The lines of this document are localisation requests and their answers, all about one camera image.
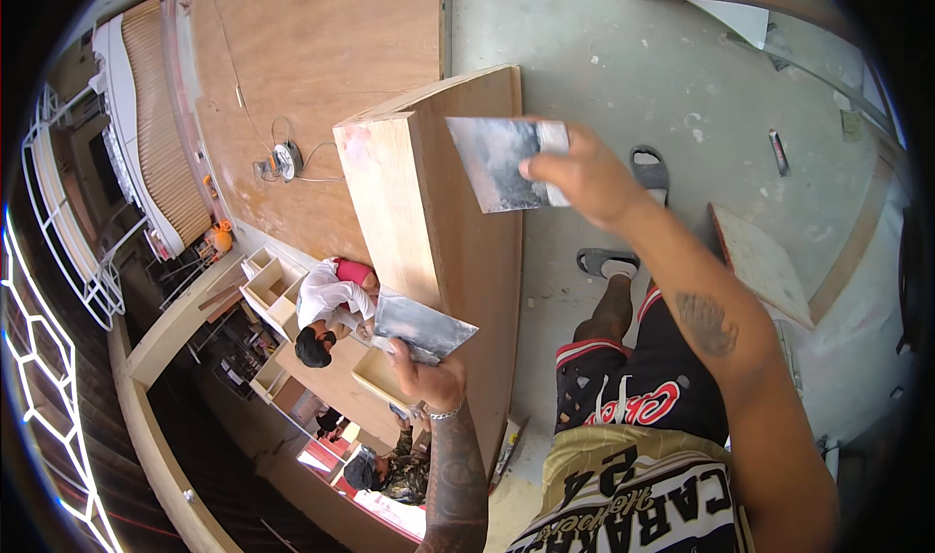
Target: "black shorts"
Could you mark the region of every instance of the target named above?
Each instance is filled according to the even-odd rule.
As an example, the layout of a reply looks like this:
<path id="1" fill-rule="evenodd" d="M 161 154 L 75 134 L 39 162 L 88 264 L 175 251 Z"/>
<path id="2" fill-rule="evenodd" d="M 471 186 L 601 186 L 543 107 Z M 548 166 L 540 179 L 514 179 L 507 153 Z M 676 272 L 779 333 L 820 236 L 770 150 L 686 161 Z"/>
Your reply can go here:
<path id="1" fill-rule="evenodd" d="M 657 288 L 646 294 L 637 321 L 636 349 L 600 338 L 558 349 L 555 432 L 627 423 L 681 430 L 724 445 L 728 414 L 721 391 L 688 347 Z"/>

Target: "forearm tattoo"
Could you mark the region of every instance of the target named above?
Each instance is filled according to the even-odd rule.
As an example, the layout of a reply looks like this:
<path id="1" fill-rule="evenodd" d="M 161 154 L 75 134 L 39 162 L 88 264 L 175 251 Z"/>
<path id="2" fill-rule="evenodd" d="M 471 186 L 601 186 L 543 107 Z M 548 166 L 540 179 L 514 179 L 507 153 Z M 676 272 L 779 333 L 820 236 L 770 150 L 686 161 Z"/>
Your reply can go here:
<path id="1" fill-rule="evenodd" d="M 720 303 L 705 295 L 678 293 L 675 304 L 682 324 L 702 353 L 719 359 L 734 353 L 737 324 L 725 322 L 724 307 Z"/>
<path id="2" fill-rule="evenodd" d="M 432 420 L 426 538 L 419 551 L 483 551 L 487 541 L 487 475 L 465 403 L 457 415 Z"/>

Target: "silver bracelet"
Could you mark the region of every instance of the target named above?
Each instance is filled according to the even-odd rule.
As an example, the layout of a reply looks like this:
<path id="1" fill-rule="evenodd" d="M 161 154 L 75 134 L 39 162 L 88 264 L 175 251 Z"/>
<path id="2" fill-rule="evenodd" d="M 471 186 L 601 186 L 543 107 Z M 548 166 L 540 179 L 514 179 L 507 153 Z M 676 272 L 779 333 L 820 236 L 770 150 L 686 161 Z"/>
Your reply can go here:
<path id="1" fill-rule="evenodd" d="M 461 408 L 465 406 L 465 398 L 467 396 L 468 396 L 468 392 L 465 390 L 465 392 L 461 393 L 461 402 L 458 403 L 457 407 L 454 407 L 450 411 L 446 411 L 444 413 L 429 413 L 428 417 L 430 419 L 435 419 L 436 421 L 438 421 L 440 419 L 448 419 L 450 417 L 457 415 L 458 412 L 461 411 Z"/>

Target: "white curved panel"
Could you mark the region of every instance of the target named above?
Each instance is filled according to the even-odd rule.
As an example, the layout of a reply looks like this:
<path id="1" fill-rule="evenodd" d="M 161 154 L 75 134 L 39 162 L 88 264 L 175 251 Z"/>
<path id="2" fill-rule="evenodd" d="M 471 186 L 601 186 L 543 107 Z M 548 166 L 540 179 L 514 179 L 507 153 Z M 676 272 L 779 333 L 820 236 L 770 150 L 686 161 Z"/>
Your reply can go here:
<path id="1" fill-rule="evenodd" d="M 176 257 L 185 250 L 185 243 L 146 191 L 139 167 L 139 151 L 136 146 L 136 88 L 133 71 L 130 69 L 130 58 L 127 56 L 126 46 L 123 45 L 122 24 L 123 14 L 102 24 L 94 35 L 92 51 L 99 54 L 104 62 L 102 71 L 107 73 L 108 79 L 106 100 L 110 106 L 114 131 L 117 132 L 123 147 L 126 169 L 140 198 L 140 207 L 172 257 Z"/>

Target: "putty knife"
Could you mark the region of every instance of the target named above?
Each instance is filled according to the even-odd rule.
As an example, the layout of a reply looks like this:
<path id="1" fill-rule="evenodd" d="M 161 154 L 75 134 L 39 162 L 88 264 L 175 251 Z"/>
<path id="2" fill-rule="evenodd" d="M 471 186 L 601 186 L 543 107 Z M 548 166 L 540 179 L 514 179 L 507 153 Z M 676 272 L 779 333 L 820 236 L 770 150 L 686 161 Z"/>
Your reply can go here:
<path id="1" fill-rule="evenodd" d="M 373 324 L 373 346 L 390 351 L 390 338 L 409 345 L 412 359 L 435 366 L 468 338 L 478 327 L 437 312 L 386 286 L 380 286 Z"/>
<path id="2" fill-rule="evenodd" d="M 530 182 L 519 171 L 539 152 L 567 155 L 564 122 L 446 116 L 445 123 L 483 212 L 570 206 L 558 187 Z"/>

